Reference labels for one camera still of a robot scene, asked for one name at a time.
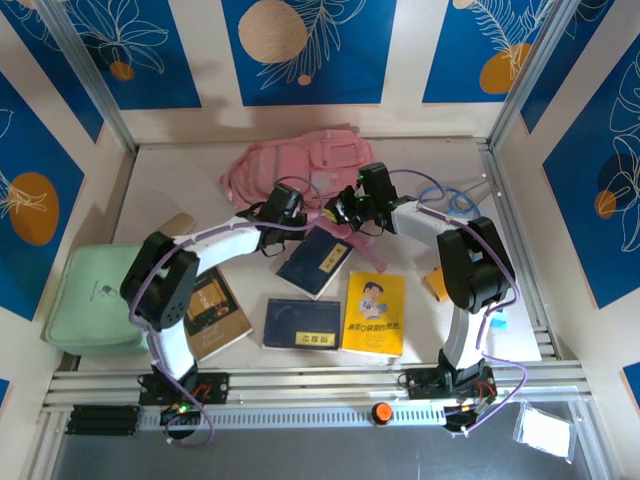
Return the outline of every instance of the book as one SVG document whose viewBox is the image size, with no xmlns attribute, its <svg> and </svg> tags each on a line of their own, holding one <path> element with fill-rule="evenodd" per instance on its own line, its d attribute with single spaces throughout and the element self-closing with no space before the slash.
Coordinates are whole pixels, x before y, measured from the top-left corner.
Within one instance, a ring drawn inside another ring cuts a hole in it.
<svg viewBox="0 0 640 480">
<path fill-rule="evenodd" d="M 198 361 L 209 358 L 253 331 L 216 267 L 196 278 L 184 324 Z"/>
<path fill-rule="evenodd" d="M 402 275 L 351 272 L 342 349 L 367 355 L 401 356 L 404 290 Z"/>
<path fill-rule="evenodd" d="M 263 347 L 337 352 L 339 345 L 340 302 L 269 299 Z"/>
<path fill-rule="evenodd" d="M 317 300 L 353 247 L 322 228 L 312 229 L 276 275 Z"/>
</svg>

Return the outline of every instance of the white table surface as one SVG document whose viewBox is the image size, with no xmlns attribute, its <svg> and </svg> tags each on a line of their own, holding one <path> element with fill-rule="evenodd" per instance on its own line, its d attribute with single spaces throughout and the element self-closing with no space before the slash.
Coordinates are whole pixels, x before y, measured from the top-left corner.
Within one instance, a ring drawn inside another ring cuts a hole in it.
<svg viewBox="0 0 640 480">
<path fill-rule="evenodd" d="M 375 158 L 389 170 L 413 168 L 428 173 L 444 185 L 468 188 L 482 180 L 482 163 L 472 139 L 388 139 L 371 141 Z M 213 227 L 234 214 L 222 195 L 217 179 L 247 144 L 217 143 L 189 146 L 142 147 L 135 163 L 118 222 L 114 243 L 140 243 L 158 226 L 180 212 L 193 216 L 196 230 Z M 398 173 L 392 180 L 398 194 L 417 196 L 429 183 L 417 176 Z M 488 185 L 474 189 L 473 198 L 486 195 Z M 494 220 L 501 232 L 493 197 L 480 204 L 483 215 Z M 438 304 L 421 283 L 421 277 L 438 265 L 438 252 L 410 238 L 385 233 L 375 250 L 389 262 L 386 273 L 406 276 L 404 354 L 389 359 L 340 351 L 338 354 L 278 351 L 261 347 L 269 298 L 306 299 L 274 273 L 295 248 L 292 243 L 278 257 L 260 253 L 236 257 L 221 270 L 254 331 L 248 337 L 201 363 L 205 368 L 259 368 L 308 366 L 359 366 L 386 363 L 435 363 L 448 336 L 453 305 Z M 349 272 L 374 271 L 357 251 L 351 254 L 321 300 L 338 300 L 343 309 Z M 540 360 L 540 353 L 524 303 L 508 310 L 507 330 L 491 330 L 487 341 L 491 355 L 515 361 Z M 140 370 L 149 368 L 149 354 L 126 357 L 84 356 L 80 370 Z"/>
</svg>

